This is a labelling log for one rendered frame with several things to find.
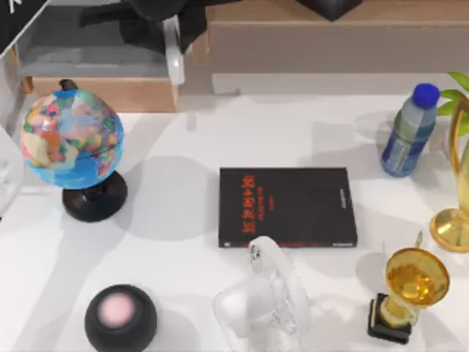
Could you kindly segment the black book with red lettering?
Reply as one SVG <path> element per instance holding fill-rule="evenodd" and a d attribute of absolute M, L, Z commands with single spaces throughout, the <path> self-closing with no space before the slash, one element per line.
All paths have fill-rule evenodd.
<path fill-rule="evenodd" d="M 355 247 L 358 233 L 344 167 L 220 170 L 218 245 L 267 236 L 280 247 Z"/>

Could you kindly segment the clear bottle with blue cap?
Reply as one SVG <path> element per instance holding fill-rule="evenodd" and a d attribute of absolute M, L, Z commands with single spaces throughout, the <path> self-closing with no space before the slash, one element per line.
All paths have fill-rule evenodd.
<path fill-rule="evenodd" d="M 435 128 L 440 90 L 433 84 L 417 84 L 397 113 L 391 135 L 381 155 L 383 170 L 392 177 L 407 177 Z"/>

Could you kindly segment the colourful globe on black stand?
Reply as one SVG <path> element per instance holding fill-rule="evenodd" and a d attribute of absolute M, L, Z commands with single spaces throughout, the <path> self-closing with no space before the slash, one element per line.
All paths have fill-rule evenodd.
<path fill-rule="evenodd" d="M 62 189 L 74 219 L 98 222 L 125 203 L 128 187 L 116 171 L 124 150 L 118 114 L 71 79 L 42 96 L 23 119 L 21 151 L 32 171 Z"/>

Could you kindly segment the black round speaker pink top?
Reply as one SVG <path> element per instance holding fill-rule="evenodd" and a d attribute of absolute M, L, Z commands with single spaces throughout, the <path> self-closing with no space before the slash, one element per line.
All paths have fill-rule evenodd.
<path fill-rule="evenodd" d="M 96 352 L 143 352 L 158 328 L 152 299 L 133 285 L 112 285 L 90 302 L 84 316 L 86 337 Z"/>

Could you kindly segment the pale wooden drawer front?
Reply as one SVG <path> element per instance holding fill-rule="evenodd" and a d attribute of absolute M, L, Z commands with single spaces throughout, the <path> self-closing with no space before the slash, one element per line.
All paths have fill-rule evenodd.
<path fill-rule="evenodd" d="M 117 112 L 172 113 L 179 110 L 179 88 L 167 78 L 72 77 L 77 86 L 101 97 Z"/>

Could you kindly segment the tall gold trophy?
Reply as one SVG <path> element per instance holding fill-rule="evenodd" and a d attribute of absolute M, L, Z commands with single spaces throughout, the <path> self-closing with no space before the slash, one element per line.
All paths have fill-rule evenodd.
<path fill-rule="evenodd" d="M 469 142 L 462 157 L 458 156 L 458 132 L 464 113 L 469 113 L 469 100 L 459 99 L 451 118 L 448 133 L 448 156 L 457 182 L 458 208 L 446 208 L 436 213 L 429 223 L 434 240 L 452 252 L 469 252 Z"/>

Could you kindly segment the wooden cupboard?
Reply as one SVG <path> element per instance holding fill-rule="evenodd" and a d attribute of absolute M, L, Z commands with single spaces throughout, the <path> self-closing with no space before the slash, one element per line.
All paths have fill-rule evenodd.
<path fill-rule="evenodd" d="M 329 21 L 298 0 L 207 10 L 193 60 L 217 73 L 469 71 L 469 0 L 363 0 Z"/>

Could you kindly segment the green plant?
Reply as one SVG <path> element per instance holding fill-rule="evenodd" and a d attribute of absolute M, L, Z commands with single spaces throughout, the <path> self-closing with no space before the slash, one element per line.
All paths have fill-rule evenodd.
<path fill-rule="evenodd" d="M 469 76 L 458 71 L 448 71 L 448 75 L 458 83 L 462 90 L 444 89 L 440 91 L 440 97 L 443 99 L 443 103 L 437 108 L 438 116 L 452 115 L 460 98 L 469 98 Z"/>

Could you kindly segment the gold trophy on black base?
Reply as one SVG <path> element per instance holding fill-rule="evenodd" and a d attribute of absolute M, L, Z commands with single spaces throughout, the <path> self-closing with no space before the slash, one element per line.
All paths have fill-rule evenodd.
<path fill-rule="evenodd" d="M 448 293 L 450 276 L 442 261 L 421 248 L 423 233 L 413 246 L 394 252 L 385 265 L 385 293 L 369 305 L 367 332 L 374 337 L 405 345 L 420 311 Z"/>

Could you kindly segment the grey drawer inside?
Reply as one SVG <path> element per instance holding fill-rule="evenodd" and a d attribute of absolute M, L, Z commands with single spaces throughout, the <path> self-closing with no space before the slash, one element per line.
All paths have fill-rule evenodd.
<path fill-rule="evenodd" d="M 161 25 L 137 18 L 82 24 L 87 7 L 118 1 L 53 0 L 16 45 L 20 73 L 36 78 L 168 78 Z"/>

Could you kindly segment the white translucent object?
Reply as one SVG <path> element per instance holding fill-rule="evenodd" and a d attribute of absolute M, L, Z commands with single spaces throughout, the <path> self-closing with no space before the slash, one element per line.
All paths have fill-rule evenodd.
<path fill-rule="evenodd" d="M 23 179 L 21 151 L 0 125 L 0 222 L 17 197 Z"/>

